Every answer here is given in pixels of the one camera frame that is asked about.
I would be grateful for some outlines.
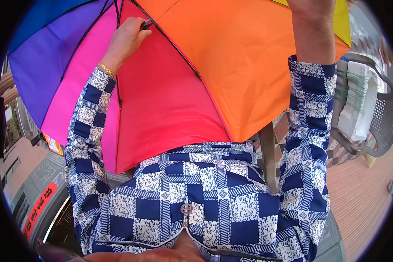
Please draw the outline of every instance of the blue and white patterned shirt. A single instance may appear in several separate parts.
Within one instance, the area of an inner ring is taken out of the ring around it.
[[[170,248],[186,230],[206,261],[313,261],[330,209],[325,149],[335,66],[293,56],[289,67],[291,125],[274,195],[250,141],[172,149],[142,161],[133,179],[112,189],[100,139],[115,80],[96,68],[76,104],[65,151],[83,252]],[[184,203],[192,206],[188,215]]]

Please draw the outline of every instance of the gray chair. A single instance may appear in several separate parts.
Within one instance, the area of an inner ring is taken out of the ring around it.
[[[372,117],[372,122],[370,126],[370,132],[376,139],[377,150],[374,150],[366,145],[357,146],[353,144],[349,139],[347,139],[337,128],[339,121],[339,115],[343,110],[346,103],[343,97],[337,97],[335,95],[335,104],[332,118],[332,128],[330,130],[331,136],[349,153],[353,155],[370,154],[372,156],[378,157],[384,155],[393,144],[393,84],[385,76],[382,75],[376,68],[376,63],[369,57],[346,53],[344,55],[350,61],[358,62],[370,66],[375,70],[378,76],[387,83],[388,91],[387,93],[378,93],[376,108],[374,110],[374,115]],[[338,70],[347,71],[348,63],[343,60],[336,62]],[[337,89],[344,89],[347,86],[346,78],[337,77],[336,81],[342,85],[337,84]]]

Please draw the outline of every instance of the rainbow umbrella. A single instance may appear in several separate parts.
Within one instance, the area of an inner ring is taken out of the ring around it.
[[[108,171],[183,145],[243,142],[288,107],[295,44],[284,0],[37,0],[9,63],[33,120],[58,143],[130,16],[156,24],[117,75],[102,138]],[[350,47],[346,0],[337,0],[334,31],[338,59]]]

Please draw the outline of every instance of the wooden deck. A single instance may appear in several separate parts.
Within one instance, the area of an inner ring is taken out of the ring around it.
[[[391,203],[393,146],[368,168],[364,157],[328,169],[331,210],[345,247],[346,262],[356,261],[379,229]]]

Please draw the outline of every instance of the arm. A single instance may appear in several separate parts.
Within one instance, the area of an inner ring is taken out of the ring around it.
[[[140,31],[143,21],[127,18],[112,36],[101,63],[113,74],[151,34],[149,30]],[[96,67],[80,94],[69,126],[66,185],[73,204],[75,231],[84,254],[91,248],[100,205],[111,190],[102,160],[101,138],[115,84],[115,79],[104,68]]]
[[[335,44],[329,15],[306,15],[332,1],[288,1],[293,10],[297,56],[289,58],[291,75],[289,134],[283,152],[278,194],[276,255],[283,261],[313,261],[330,211],[326,187],[326,148],[329,144],[335,86]]]

